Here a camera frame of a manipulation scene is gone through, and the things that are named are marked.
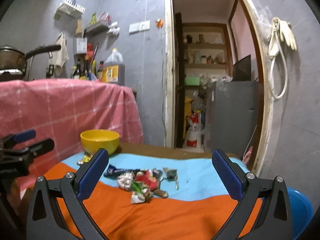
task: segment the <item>white switch plate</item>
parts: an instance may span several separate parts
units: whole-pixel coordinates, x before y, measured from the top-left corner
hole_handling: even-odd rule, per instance
[[[129,33],[136,33],[139,31],[140,23],[133,23],[129,26]]]
[[[139,31],[148,31],[150,30],[150,21],[140,22]]]

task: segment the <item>light blue cloth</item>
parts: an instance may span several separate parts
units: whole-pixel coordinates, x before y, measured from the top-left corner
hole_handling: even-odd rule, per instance
[[[84,153],[81,152],[62,162],[77,170],[79,166],[76,163],[78,160],[82,159],[83,156]],[[249,172],[240,160],[236,158],[230,159],[232,162],[238,163],[244,172]],[[161,189],[167,191],[169,198],[172,199],[194,201],[228,194],[217,172],[212,166],[211,159],[173,160],[121,153],[111,155],[109,163],[117,168],[126,169],[162,169],[163,167],[177,169],[179,181],[178,190],[175,189],[174,181],[167,181],[164,179],[161,182]],[[100,181],[106,185],[118,187],[116,180],[105,178],[103,175],[101,176]]]

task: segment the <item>bowl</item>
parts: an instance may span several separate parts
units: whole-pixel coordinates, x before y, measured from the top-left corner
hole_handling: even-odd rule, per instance
[[[104,148],[109,155],[113,154],[119,145],[120,135],[111,130],[87,130],[80,134],[84,150],[93,155],[99,148]]]

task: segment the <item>white wall basket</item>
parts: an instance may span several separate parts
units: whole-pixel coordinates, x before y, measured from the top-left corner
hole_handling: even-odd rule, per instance
[[[65,13],[73,18],[79,18],[84,12],[85,8],[81,5],[73,5],[71,0],[64,0],[62,3],[60,3],[59,8],[54,15],[54,19],[59,20],[62,13]]]

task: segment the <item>screw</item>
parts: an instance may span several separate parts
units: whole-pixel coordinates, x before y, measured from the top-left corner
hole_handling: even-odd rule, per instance
[[[38,178],[37,178],[37,181],[38,182],[41,182],[41,181],[43,181],[44,180],[44,176],[39,176]]]
[[[67,179],[71,179],[73,176],[74,176],[73,172],[67,172],[67,174],[66,174]]]
[[[247,173],[247,178],[248,179],[254,179],[255,175],[251,172]]]
[[[281,176],[277,176],[277,181],[283,182],[283,178]]]

